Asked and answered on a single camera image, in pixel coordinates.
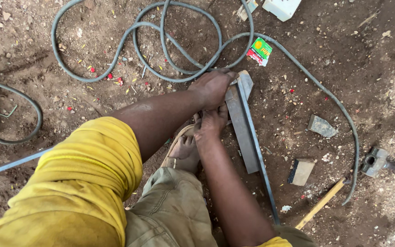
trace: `yellow shirt sleeve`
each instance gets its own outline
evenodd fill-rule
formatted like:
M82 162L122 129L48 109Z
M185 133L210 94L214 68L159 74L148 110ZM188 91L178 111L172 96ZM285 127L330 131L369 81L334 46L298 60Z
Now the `yellow shirt sleeve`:
M0 219L0 246L124 246L123 201L142 177L131 128L113 117L84 123L39 160Z
M286 239L275 237L257 247L292 247L292 245Z

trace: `dirty hand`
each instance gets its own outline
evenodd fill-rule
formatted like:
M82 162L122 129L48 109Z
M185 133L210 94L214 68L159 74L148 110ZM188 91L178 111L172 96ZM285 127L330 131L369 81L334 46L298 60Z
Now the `dirty hand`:
M196 122L195 139L203 137L220 137L220 133L227 125L228 121L228 107L223 103L222 106L215 110L203 110L203 116Z
M188 89L199 94L203 109L214 110L223 104L228 86L238 77L238 73L223 68L203 74Z

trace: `wooden handle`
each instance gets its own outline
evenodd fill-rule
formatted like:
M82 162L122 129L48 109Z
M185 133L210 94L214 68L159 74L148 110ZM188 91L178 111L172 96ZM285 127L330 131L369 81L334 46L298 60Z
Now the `wooden handle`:
M313 218L313 216L315 216L316 213L318 213L318 211L324 206L326 205L330 199L332 199L332 197L344 186L344 181L345 178L341 178L339 180L338 183L336 183L333 188L331 190L329 190L329 192L327 192L327 194L321 198L321 200L315 205L313 206L313 208L309 211L308 214L306 214L303 219L301 219L300 223L298 223L298 225L295 227L298 230L300 230L301 228L304 227L304 225L309 222L310 219Z

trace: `white plastic piece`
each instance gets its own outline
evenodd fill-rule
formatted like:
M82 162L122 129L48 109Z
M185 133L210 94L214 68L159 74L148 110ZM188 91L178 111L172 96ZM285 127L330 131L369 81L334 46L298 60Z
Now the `white plastic piece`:
M255 2L255 0L248 0L246 4L248 5L249 11L251 13L259 6L259 4ZM240 6L239 10L237 11L237 15L242 18L243 21L248 19L248 15L246 14L246 10L243 5Z
M298 8L301 0L266 0L263 9L276 15L280 21L289 20Z

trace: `dirt ground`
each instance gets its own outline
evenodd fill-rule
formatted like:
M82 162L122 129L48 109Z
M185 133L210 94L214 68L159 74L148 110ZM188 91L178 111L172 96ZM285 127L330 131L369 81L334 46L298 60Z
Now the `dirt ground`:
M0 0L0 82L28 94L41 105L44 113L41 131L33 140L21 145L0 145L0 165L61 142L85 121L108 115L143 98L185 90L189 85L173 83L173 87L168 88L169 82L149 71L141 79L143 68L131 39L121 53L128 60L120 59L112 72L113 78L123 78L123 86L114 83L117 80L86 84L71 78L58 65L50 41L51 23L61 4L66 2ZM104 73L139 8L153 2L107 0L87 4L90 8L81 3L70 9L58 28L58 40L65 48L60 52L64 62L79 76L92 78ZM209 12L219 23L224 41L249 31L248 23L235 14L239 1L183 2ZM151 10L143 21L159 24L161 11L162 8ZM3 12L10 14L7 20ZM376 12L374 18L359 26ZM395 1L302 1L286 22L261 7L252 15L255 32L280 42L342 100L358 129L361 160L374 145L389 150L395 160ZM171 7L165 29L202 64L217 51L216 29L200 14ZM142 53L150 55L149 63L155 70L169 77L185 78L165 62L156 31L141 28L138 43ZM246 38L230 44L216 66L234 62L246 44ZM196 69L171 42L168 47L173 61L180 67ZM354 140L337 105L313 82L304 81L306 76L293 62L274 45L271 47L273 51L266 67L244 59L233 70L247 70L255 83L248 102L259 143L272 152L271 155L263 150L270 185L278 210L285 205L292 207L286 213L280 212L281 221L295 226L341 177L350 177ZM95 72L91 72L89 66L94 67ZM10 112L15 105L18 107L10 117L0 116L2 138L19 139L35 127L34 109L20 97L2 90L0 113ZM67 110L69 106L74 113ZM329 121L339 133L328 139L307 131L311 114ZM270 203L263 194L260 176L246 173L232 125L224 130L222 139L246 186L270 215ZM140 188L124 202L125 207L138 200L143 185L159 167L168 148L169 144L164 145L144 164ZM304 187L286 181L296 158L317 160ZM33 174L36 163L34 160L0 172L0 217L8 209L8 199L16 195ZM211 208L205 174L198 177L204 184L204 196L216 233L220 228ZM303 228L319 246L395 246L395 172L381 171L378 178L359 174L358 178L356 191L348 204L341 206L349 191L346 185Z

